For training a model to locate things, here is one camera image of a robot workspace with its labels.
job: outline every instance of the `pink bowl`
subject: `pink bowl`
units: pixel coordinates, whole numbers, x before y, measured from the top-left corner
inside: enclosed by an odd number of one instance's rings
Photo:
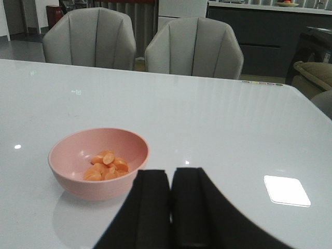
[[[106,181],[84,181],[91,158],[102,150],[114,150],[124,158],[129,173]],[[79,131],[57,142],[48,155],[48,163],[60,185],[68,192],[86,200],[107,200],[132,187],[137,171],[145,168],[149,147],[139,135],[116,128]]]

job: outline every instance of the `gray chair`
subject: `gray chair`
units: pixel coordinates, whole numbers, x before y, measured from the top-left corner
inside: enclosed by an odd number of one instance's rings
[[[317,94],[311,99],[311,102],[332,119],[332,90]]]
[[[106,8],[68,12],[43,39],[49,63],[133,70],[136,44],[128,15]]]
[[[243,60],[231,26],[202,17],[170,21],[145,51],[152,73],[239,79]]]

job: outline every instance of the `glossy tabletop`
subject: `glossy tabletop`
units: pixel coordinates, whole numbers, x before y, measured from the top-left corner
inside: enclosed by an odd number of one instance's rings
[[[126,195],[85,201],[47,162],[87,128],[134,131],[147,169],[202,167],[246,217],[287,245],[332,245],[332,121],[295,88],[263,82],[0,60],[1,248],[92,248]],[[265,176],[298,179],[310,202],[272,202]]]

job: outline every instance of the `wall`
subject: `wall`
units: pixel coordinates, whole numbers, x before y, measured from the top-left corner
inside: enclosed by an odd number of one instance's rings
[[[37,20],[35,0],[23,0],[23,6],[26,18],[26,26],[28,28],[36,28],[38,31],[39,26]]]
[[[207,4],[208,0],[159,0],[158,30],[175,18],[205,17]]]
[[[48,27],[46,6],[47,5],[59,5],[59,0],[35,0],[37,9],[37,18],[39,24],[39,32],[41,28]]]
[[[0,37],[6,35],[9,40],[9,32],[8,32],[4,3],[3,0],[0,0]]]

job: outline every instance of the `floor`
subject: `floor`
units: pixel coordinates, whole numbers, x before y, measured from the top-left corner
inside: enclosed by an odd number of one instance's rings
[[[43,34],[11,36],[11,41],[0,41],[0,59],[45,62],[42,40]],[[145,71],[143,60],[137,60],[135,71]],[[241,75],[243,80],[285,83],[285,78],[257,75]]]

